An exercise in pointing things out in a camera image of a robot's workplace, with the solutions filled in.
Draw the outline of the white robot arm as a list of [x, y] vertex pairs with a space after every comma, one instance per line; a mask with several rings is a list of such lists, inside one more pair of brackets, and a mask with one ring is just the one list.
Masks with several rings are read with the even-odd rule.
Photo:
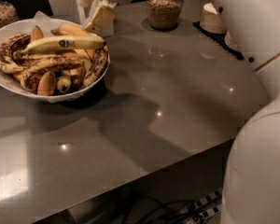
[[200, 117], [218, 115], [233, 126], [249, 117], [238, 132], [227, 163], [221, 224], [280, 224], [280, 0], [209, 0], [220, 13], [246, 59], [238, 74], [240, 98], [231, 107], [211, 92], [209, 79], [189, 71], [192, 46], [185, 37], [169, 45], [173, 75], [194, 89], [189, 100]]

